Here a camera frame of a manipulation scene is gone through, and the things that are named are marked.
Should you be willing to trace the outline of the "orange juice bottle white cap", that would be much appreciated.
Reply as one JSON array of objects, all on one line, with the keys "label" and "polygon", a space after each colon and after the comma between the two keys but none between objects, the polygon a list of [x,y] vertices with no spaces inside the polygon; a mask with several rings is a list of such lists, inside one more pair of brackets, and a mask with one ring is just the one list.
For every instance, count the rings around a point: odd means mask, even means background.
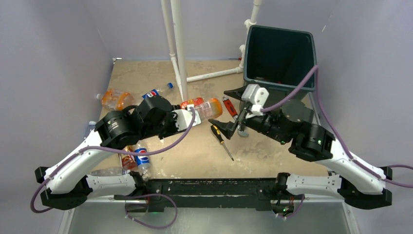
[{"label": "orange juice bottle white cap", "polygon": [[195,110],[199,114],[201,121],[218,118],[223,113],[222,105],[216,98],[211,98],[195,106]]}]

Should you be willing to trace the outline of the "red label squat bottle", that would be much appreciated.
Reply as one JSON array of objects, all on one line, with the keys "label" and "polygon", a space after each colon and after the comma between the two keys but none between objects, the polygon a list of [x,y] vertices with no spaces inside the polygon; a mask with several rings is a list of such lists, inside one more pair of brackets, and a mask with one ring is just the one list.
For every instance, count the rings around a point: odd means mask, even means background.
[{"label": "red label squat bottle", "polygon": [[180,107],[182,109],[185,109],[188,105],[197,106],[197,105],[202,104],[203,102],[204,102],[204,99],[202,97],[196,97],[196,98],[193,98],[193,99],[186,100],[186,101],[182,102],[180,104]]}]

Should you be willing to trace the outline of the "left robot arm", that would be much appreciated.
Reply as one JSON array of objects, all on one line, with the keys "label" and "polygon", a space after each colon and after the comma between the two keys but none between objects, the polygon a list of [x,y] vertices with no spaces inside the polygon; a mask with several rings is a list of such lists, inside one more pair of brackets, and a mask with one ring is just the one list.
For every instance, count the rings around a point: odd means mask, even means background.
[{"label": "left robot arm", "polygon": [[39,197],[45,211],[70,210],[86,200],[109,195],[140,199],[145,194],[138,173],[121,176],[92,176],[90,171],[113,154],[124,154],[127,146],[157,136],[179,134],[184,138],[200,122],[194,107],[181,109],[161,96],[144,99],[121,111],[108,112],[89,135],[61,162],[35,171]]}]

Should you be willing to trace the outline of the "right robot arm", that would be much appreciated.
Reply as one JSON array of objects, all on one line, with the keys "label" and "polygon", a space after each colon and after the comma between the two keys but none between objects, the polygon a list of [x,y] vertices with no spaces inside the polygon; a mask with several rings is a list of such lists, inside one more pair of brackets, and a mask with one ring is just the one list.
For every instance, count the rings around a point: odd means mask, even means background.
[{"label": "right robot arm", "polygon": [[303,194],[331,196],[363,210],[392,204],[392,193],[385,183],[392,178],[391,168],[375,167],[346,153],[333,133],[313,122],[313,110],[302,101],[288,99],[280,107],[262,113],[260,109],[269,95],[265,88],[248,85],[225,94],[244,102],[244,109],[233,122],[210,120],[213,128],[227,139],[238,127],[247,127],[282,145],[289,144],[289,152],[297,158],[333,171],[328,176],[279,173],[265,194],[277,199]]}]

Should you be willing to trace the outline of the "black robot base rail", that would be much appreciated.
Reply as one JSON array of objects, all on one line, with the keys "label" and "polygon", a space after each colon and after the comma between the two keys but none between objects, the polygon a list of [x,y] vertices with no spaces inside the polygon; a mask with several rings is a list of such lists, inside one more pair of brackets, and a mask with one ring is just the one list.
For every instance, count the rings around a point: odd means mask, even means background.
[{"label": "black robot base rail", "polygon": [[299,201],[303,195],[286,190],[286,175],[281,178],[186,178],[150,179],[138,182],[130,195],[115,195],[116,200],[142,200],[149,212],[165,208],[249,208],[270,211],[282,200]]}]

